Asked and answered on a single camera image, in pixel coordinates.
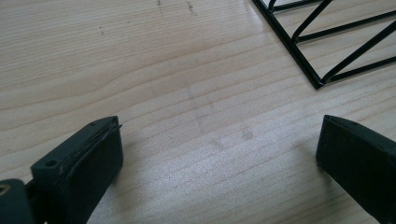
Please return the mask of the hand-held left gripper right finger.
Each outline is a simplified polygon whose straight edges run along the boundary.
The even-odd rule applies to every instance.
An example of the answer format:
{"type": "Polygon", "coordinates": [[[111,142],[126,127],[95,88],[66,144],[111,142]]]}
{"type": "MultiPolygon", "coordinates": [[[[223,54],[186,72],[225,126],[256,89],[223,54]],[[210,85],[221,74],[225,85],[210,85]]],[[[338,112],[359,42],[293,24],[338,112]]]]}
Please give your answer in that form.
{"type": "Polygon", "coordinates": [[[316,160],[380,224],[396,224],[396,142],[357,122],[326,115],[316,160]]]}

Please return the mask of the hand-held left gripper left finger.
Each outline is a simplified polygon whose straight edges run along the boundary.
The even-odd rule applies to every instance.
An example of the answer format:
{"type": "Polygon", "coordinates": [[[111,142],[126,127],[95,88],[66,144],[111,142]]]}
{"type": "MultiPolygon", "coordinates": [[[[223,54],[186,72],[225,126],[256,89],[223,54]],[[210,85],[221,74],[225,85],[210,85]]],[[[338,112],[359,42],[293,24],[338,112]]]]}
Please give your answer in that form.
{"type": "Polygon", "coordinates": [[[123,164],[116,116],[98,119],[31,167],[48,224],[86,224],[123,164]]]}

